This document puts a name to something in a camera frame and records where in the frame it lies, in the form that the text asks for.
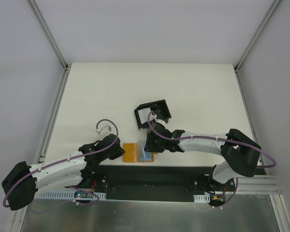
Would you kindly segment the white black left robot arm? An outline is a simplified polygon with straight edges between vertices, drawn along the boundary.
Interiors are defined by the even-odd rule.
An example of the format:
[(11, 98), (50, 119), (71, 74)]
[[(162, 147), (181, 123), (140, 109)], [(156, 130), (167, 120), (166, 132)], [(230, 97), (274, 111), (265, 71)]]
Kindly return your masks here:
[(95, 167), (124, 154), (120, 142), (118, 136), (109, 134), (61, 159), (32, 165), (17, 163), (1, 183), (5, 193), (3, 206), (16, 211), (48, 191), (77, 185), (89, 187)]

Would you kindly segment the yellow leather card holder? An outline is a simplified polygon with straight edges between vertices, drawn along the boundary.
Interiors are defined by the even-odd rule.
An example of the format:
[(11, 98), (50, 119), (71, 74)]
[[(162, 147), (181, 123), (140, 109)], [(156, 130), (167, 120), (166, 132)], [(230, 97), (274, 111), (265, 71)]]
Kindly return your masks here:
[(123, 143), (123, 162), (139, 163), (139, 162), (154, 162), (155, 152), (145, 151), (145, 141), (137, 143)]

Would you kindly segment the black plastic card box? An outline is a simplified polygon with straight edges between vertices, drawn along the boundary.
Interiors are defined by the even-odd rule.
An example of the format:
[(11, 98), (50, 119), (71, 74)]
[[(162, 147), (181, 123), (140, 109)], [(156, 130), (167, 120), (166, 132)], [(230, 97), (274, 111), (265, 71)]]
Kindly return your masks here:
[(165, 123), (168, 123), (172, 117), (165, 99), (140, 104), (134, 110), (134, 114), (138, 129), (147, 129), (149, 127), (148, 116), (150, 121), (158, 119)]

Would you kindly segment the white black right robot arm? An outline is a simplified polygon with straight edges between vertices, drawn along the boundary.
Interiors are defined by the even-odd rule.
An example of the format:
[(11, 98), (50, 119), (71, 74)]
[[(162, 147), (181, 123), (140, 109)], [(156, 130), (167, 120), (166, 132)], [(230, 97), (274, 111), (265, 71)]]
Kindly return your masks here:
[(218, 135), (193, 134), (185, 130), (173, 132), (155, 121), (149, 122), (145, 151), (153, 153), (203, 152), (224, 158), (212, 167), (205, 185), (219, 190), (237, 176), (253, 177), (258, 166), (261, 147), (237, 129)]

